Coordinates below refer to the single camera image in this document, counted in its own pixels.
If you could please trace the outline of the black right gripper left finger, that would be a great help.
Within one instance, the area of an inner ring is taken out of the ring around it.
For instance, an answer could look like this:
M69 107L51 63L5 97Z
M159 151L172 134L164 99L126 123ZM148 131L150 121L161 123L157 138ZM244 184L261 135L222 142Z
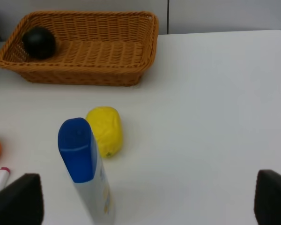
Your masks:
M26 173L0 191L0 225L40 225L43 219L39 174Z

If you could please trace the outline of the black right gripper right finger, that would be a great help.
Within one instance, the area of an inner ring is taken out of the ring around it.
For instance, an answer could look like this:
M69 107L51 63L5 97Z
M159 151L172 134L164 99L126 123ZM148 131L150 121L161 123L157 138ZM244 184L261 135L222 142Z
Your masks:
M259 225L281 225L281 175L273 170L258 172L254 214Z

